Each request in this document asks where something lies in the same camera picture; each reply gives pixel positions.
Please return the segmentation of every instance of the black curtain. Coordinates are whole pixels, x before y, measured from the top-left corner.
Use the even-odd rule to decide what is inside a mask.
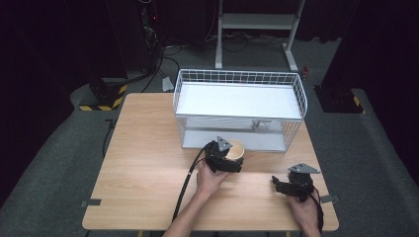
[[[364,89],[389,140],[419,184],[419,2],[363,0],[321,84]]]
[[[359,0],[306,0],[295,38],[327,42],[342,38]]]
[[[37,152],[73,112],[77,75],[63,1],[0,4],[0,205]]]

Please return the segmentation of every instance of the wooden table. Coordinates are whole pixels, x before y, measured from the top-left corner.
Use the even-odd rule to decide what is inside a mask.
[[[188,170],[199,149],[182,149],[172,107],[173,94],[129,94],[118,119],[102,169],[83,219],[86,229],[165,230]],[[298,230],[284,195],[271,177],[287,182],[288,167],[303,162],[319,167],[303,123],[287,153],[244,153],[241,173],[230,175],[206,205],[195,230]],[[323,176],[311,175],[322,196]],[[196,175],[184,206],[196,190]],[[324,203],[324,230],[339,222],[331,202]]]

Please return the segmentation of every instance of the electrical cable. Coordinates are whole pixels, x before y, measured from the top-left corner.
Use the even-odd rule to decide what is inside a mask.
[[[166,46],[165,48],[167,49],[167,48],[170,48],[170,47],[179,47],[179,50],[177,50],[175,52],[172,52],[172,53],[164,54],[164,56],[172,56],[172,55],[175,55],[175,54],[179,53],[180,51],[182,51],[182,49],[183,49],[183,47],[181,45],[178,45],[178,44],[173,45],[173,46]]]
[[[265,42],[252,42],[252,40],[257,40],[257,39],[259,38],[249,39],[249,44],[251,45],[275,45],[275,44],[283,42],[286,38],[272,37],[270,40],[267,40]]]
[[[158,64],[158,67],[154,71],[153,76],[150,78],[150,80],[148,81],[147,85],[145,85],[145,87],[142,89],[142,91],[140,93],[143,93],[148,88],[148,86],[151,84],[151,81],[154,79],[154,77],[159,72],[162,62],[163,62],[163,58],[160,58],[160,63]]]
[[[242,50],[244,50],[248,45],[249,45],[249,40],[246,38],[246,37],[243,37],[243,39],[244,39],[244,46],[242,46],[242,47],[240,47],[239,49],[229,49],[229,48],[227,48],[226,46],[222,46],[222,48],[224,49],[224,50],[226,50],[226,51],[229,51],[229,52],[238,52],[238,51],[242,51]],[[233,43],[243,43],[243,41],[231,41],[231,40],[229,40],[230,42],[233,42]]]
[[[314,188],[315,191],[317,192],[318,197],[320,198],[320,194],[318,193],[318,189]],[[312,194],[308,194],[309,197],[311,197],[311,199],[314,200],[314,202],[317,205],[317,219],[318,219],[318,230],[320,231],[320,234],[323,232],[323,208],[321,208],[321,204],[320,201],[317,201],[317,199],[312,195]]]
[[[148,2],[147,2],[147,1],[143,1],[143,0],[138,0],[138,2],[143,3],[143,4],[150,3],[151,1],[152,1],[152,0],[148,0]]]
[[[215,22],[215,16],[216,16],[216,4],[215,4],[215,0],[213,1],[213,16],[212,16],[212,22],[210,24],[210,28],[209,28],[209,33],[206,36],[206,40],[209,38],[212,29],[213,29],[213,23]]]
[[[115,128],[115,125],[117,124],[118,120],[115,120],[115,122],[114,122],[112,119],[105,119],[105,121],[109,122],[109,126],[108,126],[108,132],[105,135],[105,139],[104,139],[104,142],[103,142],[103,145],[102,145],[103,158],[105,158],[105,154],[106,154],[106,151],[105,151],[106,150],[106,141],[108,140],[108,136],[111,133],[111,130]]]
[[[110,83],[107,83],[107,84],[109,86],[124,86],[124,85],[127,85],[129,83],[137,82],[137,81],[140,81],[142,79],[145,79],[145,78],[149,77],[152,73],[155,72],[155,69],[156,68],[154,67],[153,70],[150,70],[143,75],[140,75],[138,77],[135,77],[135,78],[132,78],[132,79],[129,79],[129,80],[125,80],[125,81],[122,81],[122,82],[110,82]]]
[[[200,150],[200,152],[198,153],[197,157],[195,157],[195,160],[192,163],[191,168],[189,169],[189,172],[188,172],[188,175],[186,176],[186,179],[185,179],[184,185],[182,187],[182,190],[179,193],[179,198],[178,198],[178,202],[176,203],[176,208],[175,208],[175,211],[173,213],[172,221],[174,221],[176,219],[176,217],[178,216],[179,208],[181,207],[181,203],[182,203],[183,196],[185,194],[186,187],[189,184],[189,180],[191,179],[191,176],[192,176],[192,173],[194,172],[195,167],[197,166],[198,163],[200,163],[205,158],[203,158],[201,160],[198,160],[198,159],[200,158],[201,154],[207,149],[207,147],[209,145],[210,144],[208,143],[206,146],[203,147],[203,149]]]
[[[158,70],[158,73],[160,74],[161,77],[167,77],[166,73],[164,73],[161,69]]]
[[[173,59],[171,57],[166,57],[166,56],[163,56],[162,58],[173,61],[174,63],[176,63],[176,66],[178,67],[178,71],[181,70],[181,66],[179,65],[179,62],[176,61],[175,59]]]
[[[157,43],[157,34],[154,32],[153,29],[149,27],[144,27],[144,32],[145,42],[147,43],[149,53],[151,53],[152,49],[155,47]]]
[[[207,39],[206,42],[216,40],[217,38],[218,38],[218,36],[212,36],[210,39]]]

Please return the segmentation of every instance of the forearm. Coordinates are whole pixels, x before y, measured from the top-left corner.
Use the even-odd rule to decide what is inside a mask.
[[[314,228],[302,228],[302,232],[305,237],[321,237],[320,231],[317,227]]]
[[[210,196],[196,193],[164,233],[164,237],[190,236],[195,221]]]

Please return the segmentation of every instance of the wire mesh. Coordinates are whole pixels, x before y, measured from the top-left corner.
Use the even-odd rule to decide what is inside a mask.
[[[266,132],[277,133],[283,136],[283,145],[287,149],[306,114],[307,100],[299,75],[296,73],[182,69],[178,75],[173,98],[175,113],[182,92],[182,85],[187,82],[247,84],[250,86],[291,86],[293,87],[301,120],[286,120],[280,118],[271,119],[269,121],[262,120],[264,129],[260,129],[262,127],[259,127],[260,121],[254,119],[249,120],[249,118],[177,117],[182,141],[185,139],[185,131],[189,129],[199,129],[202,131],[229,130],[255,133]]]

